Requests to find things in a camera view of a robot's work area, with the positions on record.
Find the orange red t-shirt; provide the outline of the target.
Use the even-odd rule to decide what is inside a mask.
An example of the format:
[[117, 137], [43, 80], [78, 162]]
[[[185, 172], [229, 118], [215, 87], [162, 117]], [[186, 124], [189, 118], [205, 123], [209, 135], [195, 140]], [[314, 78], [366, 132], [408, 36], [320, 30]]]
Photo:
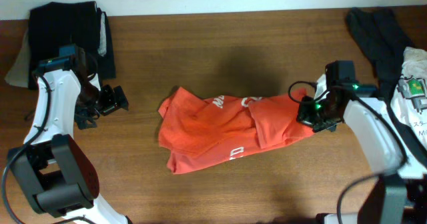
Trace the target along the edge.
[[200, 99], [180, 87], [159, 106], [159, 146], [173, 174], [199, 171], [311, 137], [289, 95]]

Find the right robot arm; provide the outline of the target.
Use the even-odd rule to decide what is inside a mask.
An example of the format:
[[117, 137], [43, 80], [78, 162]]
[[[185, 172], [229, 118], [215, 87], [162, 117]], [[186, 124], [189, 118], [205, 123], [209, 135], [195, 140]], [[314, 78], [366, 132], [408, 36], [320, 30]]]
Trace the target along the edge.
[[[319, 213], [317, 223], [425, 223], [426, 152], [412, 130], [396, 124], [376, 92], [335, 86], [299, 102], [297, 120], [314, 132], [345, 123], [356, 136], [372, 174], [349, 184], [338, 197], [335, 213]], [[346, 193], [370, 179], [376, 184], [355, 213], [344, 213]]]

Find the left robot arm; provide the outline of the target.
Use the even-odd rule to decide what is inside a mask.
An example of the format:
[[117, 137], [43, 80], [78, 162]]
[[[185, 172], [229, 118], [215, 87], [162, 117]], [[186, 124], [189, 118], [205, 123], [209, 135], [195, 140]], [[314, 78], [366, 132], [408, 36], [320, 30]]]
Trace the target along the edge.
[[32, 209], [62, 223], [129, 223], [100, 194], [97, 172], [73, 139], [75, 106], [91, 87], [72, 70], [35, 71], [39, 97], [21, 148], [10, 149], [12, 171]]

